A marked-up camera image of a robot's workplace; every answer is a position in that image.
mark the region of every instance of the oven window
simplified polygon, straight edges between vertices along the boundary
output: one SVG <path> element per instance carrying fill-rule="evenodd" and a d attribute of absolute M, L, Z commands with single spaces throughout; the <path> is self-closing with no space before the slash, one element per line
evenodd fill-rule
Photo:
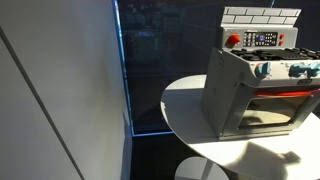
<path fill-rule="evenodd" d="M 289 123 L 308 96 L 253 99 L 239 128 Z"/>

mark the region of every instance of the oven handle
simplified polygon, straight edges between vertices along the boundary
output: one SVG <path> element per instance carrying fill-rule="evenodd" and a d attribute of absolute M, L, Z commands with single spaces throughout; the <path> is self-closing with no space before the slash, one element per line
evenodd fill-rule
<path fill-rule="evenodd" d="M 311 96 L 314 94 L 319 94 L 320 89 L 313 89 L 310 91 L 293 91 L 293 92 L 268 92 L 259 91 L 255 92 L 256 96 L 274 96 L 274 97 L 299 97 L 299 96 Z"/>

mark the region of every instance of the stove knob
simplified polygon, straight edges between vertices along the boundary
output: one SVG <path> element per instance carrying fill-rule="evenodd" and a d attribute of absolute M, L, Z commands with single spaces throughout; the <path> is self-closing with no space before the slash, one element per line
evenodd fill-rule
<path fill-rule="evenodd" d="M 228 38 L 227 43 L 234 46 L 236 44 L 238 44 L 241 41 L 240 37 L 238 34 L 231 34 Z"/>
<path fill-rule="evenodd" d="M 270 74 L 270 70 L 271 70 L 270 66 L 271 66 L 270 62 L 257 64 L 255 69 L 256 76 L 260 79 L 266 78 Z"/>
<path fill-rule="evenodd" d="M 320 64 L 319 63 L 311 63 L 309 64 L 309 71 L 308 76 L 316 77 L 318 74 L 320 74 Z"/>
<path fill-rule="evenodd" d="M 290 77 L 300 77 L 302 74 L 304 74 L 306 71 L 310 69 L 310 66 L 306 66 L 304 64 L 293 64 L 290 66 L 289 69 L 289 76 Z"/>

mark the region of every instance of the control panel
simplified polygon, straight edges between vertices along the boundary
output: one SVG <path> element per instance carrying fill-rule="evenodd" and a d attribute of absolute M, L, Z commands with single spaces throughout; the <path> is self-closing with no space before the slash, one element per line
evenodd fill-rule
<path fill-rule="evenodd" d="M 290 28 L 222 28 L 221 47 L 226 49 L 294 48 L 298 29 Z"/>

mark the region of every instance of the gray oven body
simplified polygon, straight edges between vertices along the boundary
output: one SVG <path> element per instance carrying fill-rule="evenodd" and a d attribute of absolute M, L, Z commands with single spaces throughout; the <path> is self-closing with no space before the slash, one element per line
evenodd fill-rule
<path fill-rule="evenodd" d="M 204 116 L 219 139 L 289 134 L 320 103 L 320 75 L 311 77 L 307 72 L 300 73 L 299 77 L 289 75 L 294 65 L 320 64 L 320 60 L 247 61 L 231 53 L 232 49 L 241 48 L 294 48 L 298 29 L 293 24 L 299 13 L 298 9 L 225 8 L 220 48 L 212 49 L 201 104 Z M 267 19 L 264 16 L 269 20 L 260 24 L 255 21 Z M 247 37 L 270 33 L 275 36 L 272 39 L 275 43 L 270 44 L 263 37 L 266 44 L 261 45 Z M 232 34 L 240 36 L 241 41 L 230 46 L 227 42 Z M 256 73 L 260 65 L 268 65 L 270 69 L 264 77 Z M 297 95 L 296 92 L 312 93 Z M 281 93 L 294 95 L 283 96 Z"/>

